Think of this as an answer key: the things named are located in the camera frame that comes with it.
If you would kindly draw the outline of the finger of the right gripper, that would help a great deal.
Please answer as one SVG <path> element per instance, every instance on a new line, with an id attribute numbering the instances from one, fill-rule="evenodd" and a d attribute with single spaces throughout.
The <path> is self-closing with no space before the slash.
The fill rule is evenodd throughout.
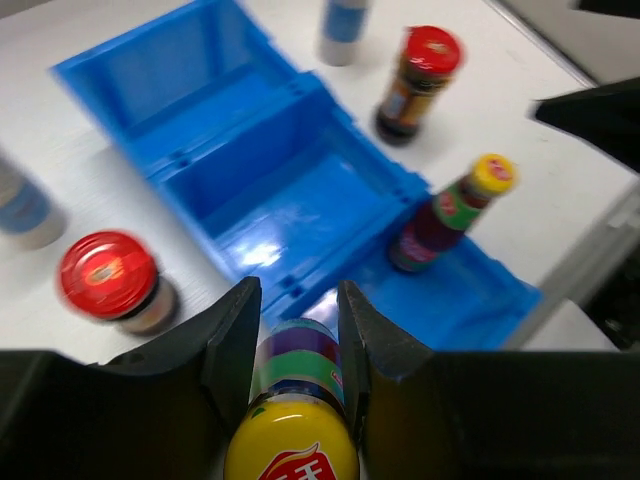
<path id="1" fill-rule="evenodd" d="M 531 116 L 639 170 L 638 78 L 541 100 Z"/>

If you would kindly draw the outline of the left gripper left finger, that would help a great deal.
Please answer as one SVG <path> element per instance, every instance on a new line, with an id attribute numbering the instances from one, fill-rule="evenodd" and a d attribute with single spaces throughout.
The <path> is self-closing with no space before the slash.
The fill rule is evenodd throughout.
<path id="1" fill-rule="evenodd" d="M 262 288 L 249 276 L 213 305 L 99 366 L 107 398 L 98 479 L 219 479 L 248 409 Z"/>

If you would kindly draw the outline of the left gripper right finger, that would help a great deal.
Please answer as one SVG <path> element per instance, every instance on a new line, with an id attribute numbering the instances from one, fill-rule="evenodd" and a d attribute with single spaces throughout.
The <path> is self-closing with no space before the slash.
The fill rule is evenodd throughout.
<path id="1" fill-rule="evenodd" d="M 433 353 L 353 281 L 338 287 L 348 425 L 370 479 L 435 479 L 440 405 Z"/>

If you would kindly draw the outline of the yellow-cap sauce bottle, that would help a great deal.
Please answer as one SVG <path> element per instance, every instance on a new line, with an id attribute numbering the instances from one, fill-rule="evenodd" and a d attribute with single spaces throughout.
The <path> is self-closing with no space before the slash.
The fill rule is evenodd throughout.
<path id="1" fill-rule="evenodd" d="M 340 347 L 323 324 L 279 323 L 256 349 L 250 402 L 229 444 L 226 479 L 357 479 Z"/>
<path id="2" fill-rule="evenodd" d="M 507 157 L 480 156 L 470 169 L 423 203 L 391 243 L 388 256 L 405 272 L 420 272 L 455 247 L 498 197 L 516 184 L 518 170 Z"/>

